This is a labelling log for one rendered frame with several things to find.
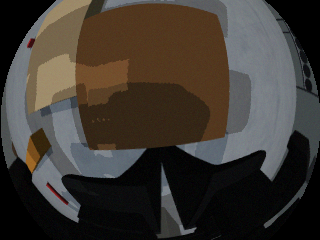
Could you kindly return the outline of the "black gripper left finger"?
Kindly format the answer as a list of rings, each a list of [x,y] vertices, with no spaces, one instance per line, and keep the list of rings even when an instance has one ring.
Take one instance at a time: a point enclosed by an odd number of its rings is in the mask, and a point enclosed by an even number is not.
[[[145,149],[132,167],[117,177],[64,175],[61,183],[81,205],[116,212],[141,213],[160,235],[160,148]]]

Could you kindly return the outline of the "orange rectangular board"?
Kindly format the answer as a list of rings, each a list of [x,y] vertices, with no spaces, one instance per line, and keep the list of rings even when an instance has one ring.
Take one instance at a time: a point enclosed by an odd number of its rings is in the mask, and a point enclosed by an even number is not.
[[[28,143],[25,163],[27,163],[29,171],[33,173],[37,165],[39,165],[39,161],[43,159],[45,153],[51,148],[51,143],[49,143],[48,137],[45,136],[43,127],[39,131],[32,133],[32,136],[29,136]]]

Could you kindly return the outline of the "small red block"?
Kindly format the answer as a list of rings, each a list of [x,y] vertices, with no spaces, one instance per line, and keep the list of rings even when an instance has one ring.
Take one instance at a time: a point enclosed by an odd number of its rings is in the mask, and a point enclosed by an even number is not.
[[[28,48],[32,48],[33,43],[35,43],[35,39],[29,40],[29,43],[27,44]]]

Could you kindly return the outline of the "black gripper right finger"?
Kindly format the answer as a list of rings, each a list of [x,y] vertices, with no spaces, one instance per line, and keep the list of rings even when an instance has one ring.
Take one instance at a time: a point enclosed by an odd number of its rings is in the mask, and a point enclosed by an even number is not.
[[[160,147],[161,167],[175,200],[177,212],[185,229],[196,228],[196,221],[207,208],[212,196],[221,188],[228,187],[243,177],[263,167],[263,151],[241,157],[224,164],[211,164],[200,157],[188,155],[184,149]]]

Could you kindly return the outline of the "red cylinder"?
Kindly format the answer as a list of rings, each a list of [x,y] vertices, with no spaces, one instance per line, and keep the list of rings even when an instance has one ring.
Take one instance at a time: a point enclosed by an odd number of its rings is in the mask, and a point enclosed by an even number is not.
[[[49,183],[48,183],[48,184],[47,184],[47,187],[49,188],[49,191],[55,193],[57,199],[60,199],[61,201],[64,201],[64,204],[65,204],[65,205],[68,205],[68,204],[69,204],[68,201],[65,200],[63,196],[60,196],[59,193],[57,193],[57,192],[55,191],[55,189],[53,189],[52,185],[49,185]]]

